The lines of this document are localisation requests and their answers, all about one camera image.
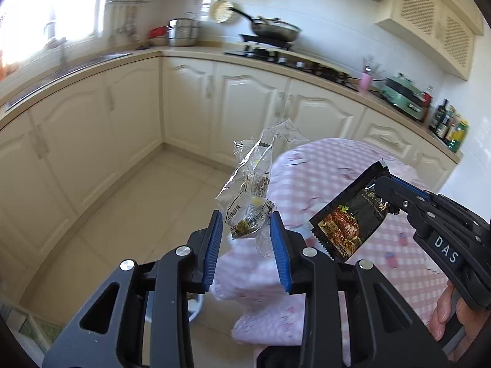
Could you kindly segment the black gas stove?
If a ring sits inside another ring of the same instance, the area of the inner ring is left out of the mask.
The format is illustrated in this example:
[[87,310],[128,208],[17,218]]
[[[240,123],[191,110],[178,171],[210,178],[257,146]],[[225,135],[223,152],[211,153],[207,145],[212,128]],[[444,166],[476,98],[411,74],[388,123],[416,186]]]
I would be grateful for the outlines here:
[[227,55],[241,56],[302,71],[358,91],[354,77],[348,74],[347,71],[320,59],[294,52],[291,42],[280,42],[261,36],[245,34],[241,34],[241,37],[242,41],[235,44],[235,50],[226,51]]

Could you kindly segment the clear plastic wrapper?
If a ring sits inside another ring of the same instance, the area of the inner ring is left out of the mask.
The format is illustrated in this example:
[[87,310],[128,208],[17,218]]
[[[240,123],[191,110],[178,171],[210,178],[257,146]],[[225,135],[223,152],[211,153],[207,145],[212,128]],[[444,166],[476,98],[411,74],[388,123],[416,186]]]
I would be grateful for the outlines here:
[[262,130],[259,138],[234,143],[238,165],[216,197],[225,223],[234,239],[253,239],[259,254],[273,256],[270,215],[276,205],[267,198],[272,165],[279,155],[307,143],[287,119]]

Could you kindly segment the round yellow strainer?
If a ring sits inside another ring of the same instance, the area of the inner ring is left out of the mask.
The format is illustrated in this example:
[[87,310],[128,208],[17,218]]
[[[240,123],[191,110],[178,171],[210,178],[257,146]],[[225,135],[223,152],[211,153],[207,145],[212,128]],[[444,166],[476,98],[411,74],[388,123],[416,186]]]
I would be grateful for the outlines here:
[[214,0],[209,8],[209,19],[215,23],[229,22],[235,13],[234,4],[228,0]]

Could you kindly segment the pink utensil cup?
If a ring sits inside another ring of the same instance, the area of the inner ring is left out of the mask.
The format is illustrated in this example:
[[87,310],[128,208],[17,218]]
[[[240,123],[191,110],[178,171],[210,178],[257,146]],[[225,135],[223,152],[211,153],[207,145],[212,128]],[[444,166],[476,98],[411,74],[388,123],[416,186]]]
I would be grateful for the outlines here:
[[361,90],[369,90],[372,83],[379,81],[383,74],[384,71],[381,69],[381,64],[376,62],[372,55],[364,56],[359,80],[359,88]]

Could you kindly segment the black food sachet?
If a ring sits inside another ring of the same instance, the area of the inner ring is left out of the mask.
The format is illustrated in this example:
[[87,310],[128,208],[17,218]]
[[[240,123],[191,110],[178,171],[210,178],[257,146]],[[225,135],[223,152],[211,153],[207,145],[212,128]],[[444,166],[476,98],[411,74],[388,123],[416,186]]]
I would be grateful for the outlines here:
[[310,219],[313,235],[334,261],[351,258],[385,220],[389,203],[374,184],[388,172],[380,162],[372,164]]

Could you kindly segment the black frying pan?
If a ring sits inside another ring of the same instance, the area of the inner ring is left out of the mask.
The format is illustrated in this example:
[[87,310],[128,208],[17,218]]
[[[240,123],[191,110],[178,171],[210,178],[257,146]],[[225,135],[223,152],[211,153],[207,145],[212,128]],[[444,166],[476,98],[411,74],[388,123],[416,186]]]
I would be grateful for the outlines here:
[[293,42],[301,32],[301,29],[296,27],[296,25],[281,21],[277,17],[252,17],[235,7],[230,7],[229,10],[246,18],[250,22],[250,28],[256,36],[279,42]]

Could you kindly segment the green toaster oven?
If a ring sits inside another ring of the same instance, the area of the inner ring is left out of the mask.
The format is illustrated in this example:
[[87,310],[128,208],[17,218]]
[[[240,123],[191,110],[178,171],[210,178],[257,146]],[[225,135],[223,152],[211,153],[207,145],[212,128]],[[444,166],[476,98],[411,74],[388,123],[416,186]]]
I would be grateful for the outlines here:
[[387,77],[381,88],[381,96],[413,120],[423,123],[426,119],[428,104],[423,92],[404,74]]

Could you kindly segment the cream kitchen cabinets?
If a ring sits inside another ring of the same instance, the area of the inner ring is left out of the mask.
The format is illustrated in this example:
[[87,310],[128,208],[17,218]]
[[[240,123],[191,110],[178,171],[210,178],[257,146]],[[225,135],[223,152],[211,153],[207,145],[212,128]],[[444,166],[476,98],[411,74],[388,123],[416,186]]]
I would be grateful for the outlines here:
[[232,144],[284,119],[309,140],[361,140],[439,190],[461,161],[374,95],[202,49],[100,59],[1,108],[1,291],[19,300],[64,235],[168,144],[232,165]]

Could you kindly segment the stainless steel pot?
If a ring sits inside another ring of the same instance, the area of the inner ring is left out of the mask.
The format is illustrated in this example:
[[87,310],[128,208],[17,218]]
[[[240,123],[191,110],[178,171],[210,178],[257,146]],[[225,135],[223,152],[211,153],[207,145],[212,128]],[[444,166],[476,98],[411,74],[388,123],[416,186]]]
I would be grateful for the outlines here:
[[167,25],[167,40],[171,47],[192,47],[198,43],[201,23],[192,18],[175,18]]

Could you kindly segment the sauce bottles group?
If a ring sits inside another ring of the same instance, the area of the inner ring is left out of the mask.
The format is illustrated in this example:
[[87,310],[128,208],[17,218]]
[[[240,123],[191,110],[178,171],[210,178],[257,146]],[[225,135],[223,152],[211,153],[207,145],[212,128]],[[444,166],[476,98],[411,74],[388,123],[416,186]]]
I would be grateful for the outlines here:
[[438,105],[429,122],[429,129],[454,153],[459,152],[469,132],[469,122],[449,104],[448,99]]

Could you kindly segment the pink checkered tablecloth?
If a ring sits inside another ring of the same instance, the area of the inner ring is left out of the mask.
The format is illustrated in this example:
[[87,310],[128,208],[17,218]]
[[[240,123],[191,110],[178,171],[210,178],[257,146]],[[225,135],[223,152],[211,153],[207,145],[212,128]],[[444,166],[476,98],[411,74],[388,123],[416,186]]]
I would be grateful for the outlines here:
[[[429,261],[414,241],[405,213],[388,214],[366,238],[363,215],[354,203],[324,213],[318,224],[310,220],[374,162],[390,173],[423,187],[415,170],[389,153],[361,141],[323,139],[303,144],[278,157],[272,165],[267,197],[280,212],[287,229],[301,233],[311,247],[321,245],[319,229],[345,239],[350,264],[368,259],[393,284],[424,322],[429,319],[447,286],[446,276]],[[239,342],[261,346],[298,346],[301,343],[305,298],[290,296],[277,273],[273,253],[260,249],[254,238],[238,238],[218,260],[211,293],[219,300],[238,302],[243,314],[231,329]]]

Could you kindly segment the light blue trash bin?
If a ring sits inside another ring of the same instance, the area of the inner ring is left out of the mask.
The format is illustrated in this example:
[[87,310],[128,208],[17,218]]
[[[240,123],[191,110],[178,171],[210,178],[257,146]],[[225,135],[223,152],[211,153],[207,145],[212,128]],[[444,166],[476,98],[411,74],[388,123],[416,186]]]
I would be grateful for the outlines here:
[[204,302],[204,296],[198,293],[187,293],[188,321],[192,322],[199,315]]

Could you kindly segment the kitchen faucet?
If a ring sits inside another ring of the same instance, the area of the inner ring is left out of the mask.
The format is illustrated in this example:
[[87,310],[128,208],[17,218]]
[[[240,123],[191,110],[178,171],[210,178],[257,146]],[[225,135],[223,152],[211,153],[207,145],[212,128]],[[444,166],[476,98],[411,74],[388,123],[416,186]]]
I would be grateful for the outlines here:
[[67,64],[67,54],[65,51],[65,44],[67,43],[67,39],[64,36],[60,36],[56,31],[56,21],[51,20],[45,25],[45,33],[47,35],[47,42],[45,44],[44,49],[47,51],[50,50],[59,50],[59,65],[64,67]]

